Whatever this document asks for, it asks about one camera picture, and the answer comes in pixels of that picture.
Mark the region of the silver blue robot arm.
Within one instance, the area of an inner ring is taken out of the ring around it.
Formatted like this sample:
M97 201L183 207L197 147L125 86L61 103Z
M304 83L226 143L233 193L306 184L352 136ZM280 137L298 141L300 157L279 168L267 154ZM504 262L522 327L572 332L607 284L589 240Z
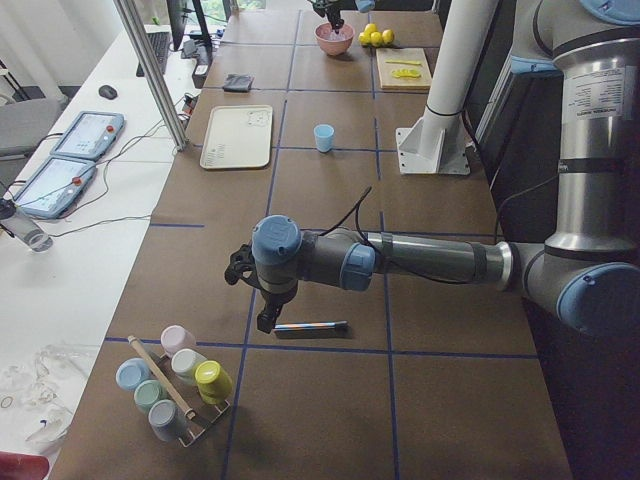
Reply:
M340 17L343 10L367 13L376 5L374 0L309 0L309 2L318 15L328 19Z
M523 350L520 297L531 291L563 329L604 338L638 330L636 267L549 256L534 243L492 245L482 168L473 164L469 178L401 174L375 137L390 112L414 110L417 97L373 94L367 54L330 58L310 38L308 14L268 13L235 17L225 36L227 59L301 82L272 94L284 123L272 207L310 228L290 288L251 303L259 288L246 238L267 184L258 174L226 176L231 222L212 275L226 322L279 314L313 324L292 340L325 347Z

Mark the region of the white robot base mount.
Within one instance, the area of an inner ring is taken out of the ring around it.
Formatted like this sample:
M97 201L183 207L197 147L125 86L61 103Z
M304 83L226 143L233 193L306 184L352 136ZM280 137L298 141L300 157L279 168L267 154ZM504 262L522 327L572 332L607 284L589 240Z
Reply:
M396 130L401 174L470 173L462 112L497 6L497 0L451 2L423 115Z

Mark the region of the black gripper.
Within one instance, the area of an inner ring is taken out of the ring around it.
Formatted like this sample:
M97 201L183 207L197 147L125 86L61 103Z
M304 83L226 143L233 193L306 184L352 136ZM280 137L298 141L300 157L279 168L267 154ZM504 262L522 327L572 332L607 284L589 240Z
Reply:
M340 0L312 0L313 10L320 16L328 20L338 20L341 18Z
M243 281L261 293L265 305L257 314L256 321L258 330L262 332L274 330L284 305L293 300L298 291L296 280L280 285L261 280L249 244L243 244L230 255L224 279L231 286Z

